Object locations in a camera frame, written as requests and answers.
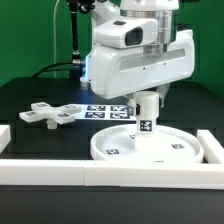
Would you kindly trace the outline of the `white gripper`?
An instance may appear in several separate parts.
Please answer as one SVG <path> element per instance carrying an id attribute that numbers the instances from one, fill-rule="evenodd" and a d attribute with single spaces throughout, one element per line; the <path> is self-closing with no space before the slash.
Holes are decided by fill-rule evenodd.
<path id="1" fill-rule="evenodd" d="M 89 75 L 95 94 L 111 99 L 126 95 L 130 115 L 136 114 L 133 94 L 157 87 L 164 106 L 170 82 L 192 75 L 195 64 L 193 32 L 179 31 L 166 51 L 148 49 L 159 36 L 155 19 L 113 18 L 93 31 L 95 42 L 89 54 Z"/>

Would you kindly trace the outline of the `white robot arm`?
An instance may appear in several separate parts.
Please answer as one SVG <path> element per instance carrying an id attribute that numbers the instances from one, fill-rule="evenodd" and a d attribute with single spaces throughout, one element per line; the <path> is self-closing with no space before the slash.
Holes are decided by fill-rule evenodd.
<path id="1" fill-rule="evenodd" d="M 179 0 L 95 0 L 85 76 L 96 95 L 127 97 L 137 115 L 139 91 L 155 87 L 163 98 L 170 83 L 192 75 L 193 31 L 177 29 L 178 9 Z"/>

